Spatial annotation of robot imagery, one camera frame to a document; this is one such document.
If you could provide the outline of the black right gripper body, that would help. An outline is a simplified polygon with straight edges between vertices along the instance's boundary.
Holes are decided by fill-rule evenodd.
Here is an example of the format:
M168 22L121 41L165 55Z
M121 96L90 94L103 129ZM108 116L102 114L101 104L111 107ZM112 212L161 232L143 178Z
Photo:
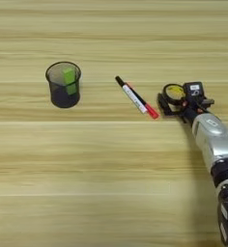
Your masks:
M214 104L213 99L205 96L187 96L188 106L183 107L182 98L170 98L169 103L176 107L173 114L179 116L184 123L189 124L193 124L197 116L208 113L208 109Z

